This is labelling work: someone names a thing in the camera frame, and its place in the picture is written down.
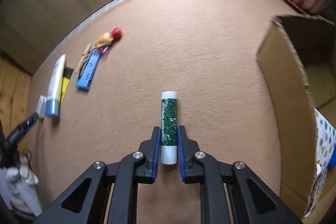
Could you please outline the gloved left hand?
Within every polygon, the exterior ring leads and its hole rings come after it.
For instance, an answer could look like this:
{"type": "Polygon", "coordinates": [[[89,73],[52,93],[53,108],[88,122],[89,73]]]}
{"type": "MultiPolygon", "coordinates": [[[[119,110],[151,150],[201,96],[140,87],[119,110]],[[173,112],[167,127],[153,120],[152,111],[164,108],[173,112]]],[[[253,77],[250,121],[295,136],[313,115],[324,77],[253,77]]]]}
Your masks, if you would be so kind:
{"type": "Polygon", "coordinates": [[[27,156],[20,155],[19,160],[18,167],[5,171],[5,182],[11,193],[10,204],[17,213],[37,218],[43,212],[36,189],[39,180],[31,170],[27,156]]]}

